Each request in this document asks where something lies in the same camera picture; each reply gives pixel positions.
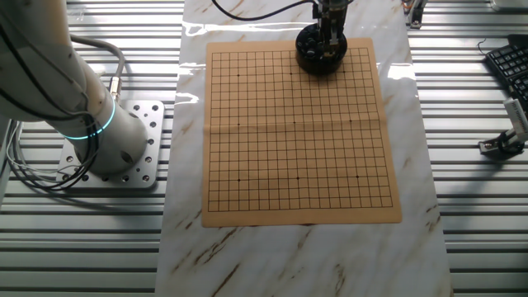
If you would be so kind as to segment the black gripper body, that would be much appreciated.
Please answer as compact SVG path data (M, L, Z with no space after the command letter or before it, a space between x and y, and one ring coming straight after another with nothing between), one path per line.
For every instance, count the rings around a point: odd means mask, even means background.
M342 29L350 3L351 0L317 0L319 27L321 29Z

